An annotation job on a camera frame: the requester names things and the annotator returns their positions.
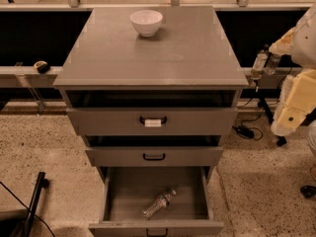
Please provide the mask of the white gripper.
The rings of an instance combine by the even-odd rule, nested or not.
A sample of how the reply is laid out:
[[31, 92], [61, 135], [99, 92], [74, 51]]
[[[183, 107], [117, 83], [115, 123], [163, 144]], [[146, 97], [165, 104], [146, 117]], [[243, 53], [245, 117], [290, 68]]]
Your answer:
[[[294, 29], [275, 41], [269, 52], [280, 56], [291, 55]], [[316, 108], [316, 70], [304, 69], [297, 76], [287, 75], [281, 86], [271, 131], [277, 136], [294, 133], [306, 116]]]

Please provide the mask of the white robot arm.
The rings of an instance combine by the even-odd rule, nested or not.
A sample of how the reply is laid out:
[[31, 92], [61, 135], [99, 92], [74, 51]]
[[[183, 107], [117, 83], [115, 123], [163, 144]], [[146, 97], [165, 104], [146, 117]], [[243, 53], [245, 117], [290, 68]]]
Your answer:
[[287, 136], [316, 108], [316, 4], [269, 47], [269, 52], [289, 55], [302, 67], [297, 76], [285, 78], [271, 126], [273, 134]]

